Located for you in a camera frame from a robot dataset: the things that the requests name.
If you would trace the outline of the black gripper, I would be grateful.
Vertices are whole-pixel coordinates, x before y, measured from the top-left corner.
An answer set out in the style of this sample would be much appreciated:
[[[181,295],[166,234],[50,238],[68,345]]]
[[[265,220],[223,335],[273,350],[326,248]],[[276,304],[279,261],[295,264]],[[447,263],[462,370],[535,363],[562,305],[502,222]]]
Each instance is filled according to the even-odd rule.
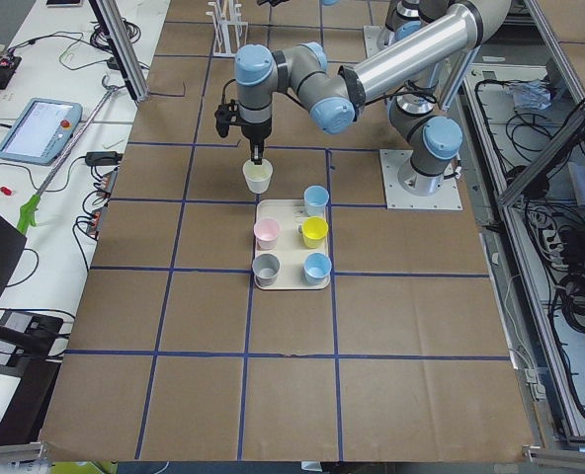
[[[270,6],[278,6],[282,3],[288,2],[288,0],[257,0],[257,5],[270,5]]]
[[[250,160],[255,165],[263,164],[264,141],[272,133],[272,119],[258,118],[249,121],[241,115],[241,104],[231,99],[228,103],[221,103],[214,113],[215,129],[219,137],[226,138],[232,126],[238,126],[242,135],[250,140]]]

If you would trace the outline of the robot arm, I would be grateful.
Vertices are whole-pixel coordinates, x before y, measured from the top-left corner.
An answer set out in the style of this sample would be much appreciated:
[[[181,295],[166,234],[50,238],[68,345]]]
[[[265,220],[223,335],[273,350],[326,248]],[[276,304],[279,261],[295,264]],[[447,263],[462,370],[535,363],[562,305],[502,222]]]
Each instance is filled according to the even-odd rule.
[[[391,0],[384,26],[376,36],[376,47],[386,49],[433,23],[445,14],[448,6],[449,2],[445,0]]]
[[[260,165],[272,132],[274,94],[293,92],[328,134],[347,129],[365,106],[389,99],[388,119],[412,148],[409,161],[399,168],[399,184],[412,195],[430,196],[459,153],[462,131],[454,120],[424,107],[423,96],[434,92],[442,60],[489,40],[509,8],[507,1],[422,1],[422,24],[416,31],[396,35],[387,48],[353,66],[341,66],[335,76],[328,74],[326,54],[316,42],[279,50],[244,45],[234,58],[238,97],[218,105],[216,131],[225,137],[231,127],[240,127],[250,142],[251,162]]]

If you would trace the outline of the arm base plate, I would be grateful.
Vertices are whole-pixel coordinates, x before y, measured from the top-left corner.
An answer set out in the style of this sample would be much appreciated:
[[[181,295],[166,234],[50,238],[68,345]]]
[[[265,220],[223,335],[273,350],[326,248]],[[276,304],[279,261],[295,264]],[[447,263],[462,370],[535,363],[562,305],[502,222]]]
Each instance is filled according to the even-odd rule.
[[[462,211],[457,179],[452,166],[438,177],[418,174],[411,150],[381,149],[380,168],[386,208],[410,211]]]
[[[385,26],[364,26],[363,36],[366,58],[370,58],[392,44],[395,32]]]

